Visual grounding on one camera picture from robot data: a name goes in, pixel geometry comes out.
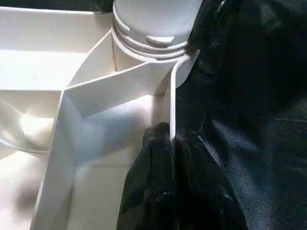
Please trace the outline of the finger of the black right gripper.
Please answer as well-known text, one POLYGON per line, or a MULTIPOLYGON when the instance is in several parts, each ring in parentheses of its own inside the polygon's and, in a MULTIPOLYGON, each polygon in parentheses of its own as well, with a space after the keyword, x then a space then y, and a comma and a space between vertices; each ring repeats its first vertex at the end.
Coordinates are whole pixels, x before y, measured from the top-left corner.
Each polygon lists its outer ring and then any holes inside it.
POLYGON ((241 0, 203 0, 188 44, 202 53, 218 54, 241 6, 241 0))

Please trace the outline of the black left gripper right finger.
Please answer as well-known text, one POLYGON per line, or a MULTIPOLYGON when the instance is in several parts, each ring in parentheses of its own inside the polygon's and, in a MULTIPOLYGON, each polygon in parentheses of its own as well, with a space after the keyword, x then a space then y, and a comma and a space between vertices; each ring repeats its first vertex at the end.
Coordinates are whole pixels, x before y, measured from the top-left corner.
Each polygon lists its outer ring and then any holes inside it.
POLYGON ((246 230, 230 182, 195 133, 175 139, 178 224, 181 230, 246 230))

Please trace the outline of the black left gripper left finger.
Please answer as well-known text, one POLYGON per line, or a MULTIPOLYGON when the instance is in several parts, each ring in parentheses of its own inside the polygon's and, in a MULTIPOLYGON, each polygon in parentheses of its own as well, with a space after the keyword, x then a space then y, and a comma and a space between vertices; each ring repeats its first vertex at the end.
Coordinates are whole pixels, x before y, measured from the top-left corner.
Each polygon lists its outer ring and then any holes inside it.
POLYGON ((118 230, 176 230, 177 185, 169 124, 146 129, 125 178, 118 230))

